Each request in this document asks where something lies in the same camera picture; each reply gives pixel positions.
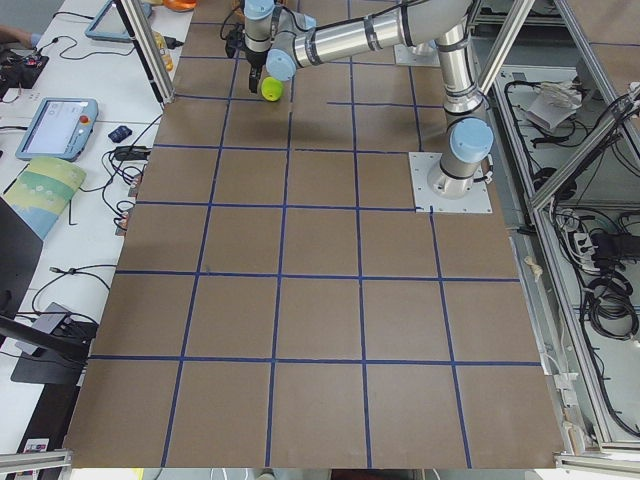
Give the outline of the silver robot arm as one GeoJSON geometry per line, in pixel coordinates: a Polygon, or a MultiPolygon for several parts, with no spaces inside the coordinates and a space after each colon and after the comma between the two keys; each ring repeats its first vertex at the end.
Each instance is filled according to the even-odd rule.
{"type": "Polygon", "coordinates": [[[320,26],[306,14],[274,1],[244,1],[241,38],[253,78],[267,71],[280,81],[302,68],[403,45],[433,41],[445,91],[447,147],[428,174],[430,189],[457,200],[471,189],[494,135],[480,109],[482,89],[471,72],[466,22],[468,1],[401,1],[385,10],[320,26]]]}

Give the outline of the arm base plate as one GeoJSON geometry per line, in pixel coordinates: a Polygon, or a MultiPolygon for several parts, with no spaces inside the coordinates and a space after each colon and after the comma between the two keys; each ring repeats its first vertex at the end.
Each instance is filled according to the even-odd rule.
{"type": "Polygon", "coordinates": [[[395,63],[401,66],[434,67],[440,66],[437,47],[433,41],[418,46],[394,46],[395,63]]]}
{"type": "Polygon", "coordinates": [[[441,169],[439,152],[409,152],[414,209],[422,213],[491,214],[491,172],[478,166],[473,177],[454,179],[441,169]]]}

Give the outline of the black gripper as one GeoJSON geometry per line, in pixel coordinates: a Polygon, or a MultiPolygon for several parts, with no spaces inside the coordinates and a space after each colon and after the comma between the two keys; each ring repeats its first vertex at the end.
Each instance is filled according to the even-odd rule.
{"type": "Polygon", "coordinates": [[[265,52],[246,51],[246,59],[250,64],[249,91],[256,93],[258,82],[261,79],[262,70],[265,65],[265,52]]]}

